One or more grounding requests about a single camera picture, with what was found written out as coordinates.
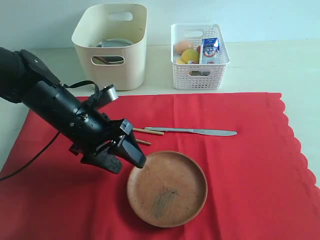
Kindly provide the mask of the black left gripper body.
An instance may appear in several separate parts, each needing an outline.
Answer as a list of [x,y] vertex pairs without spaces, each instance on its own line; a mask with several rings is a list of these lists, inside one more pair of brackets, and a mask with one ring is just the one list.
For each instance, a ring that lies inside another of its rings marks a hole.
[[74,155],[97,155],[110,148],[116,156],[128,154],[127,146],[133,145],[133,125],[127,119],[111,120],[105,113],[92,108],[92,100],[80,103],[68,127],[72,141],[69,151]]

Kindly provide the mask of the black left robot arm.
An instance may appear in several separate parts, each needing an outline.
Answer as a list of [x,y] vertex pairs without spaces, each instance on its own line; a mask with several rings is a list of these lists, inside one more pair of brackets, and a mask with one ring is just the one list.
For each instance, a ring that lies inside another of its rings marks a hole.
[[122,160],[137,168],[146,163],[127,119],[111,120],[100,108],[118,98],[113,85],[94,93],[85,101],[70,92],[34,54],[22,49],[0,50],[0,96],[11,103],[23,103],[64,135],[74,155],[83,164],[118,174]]

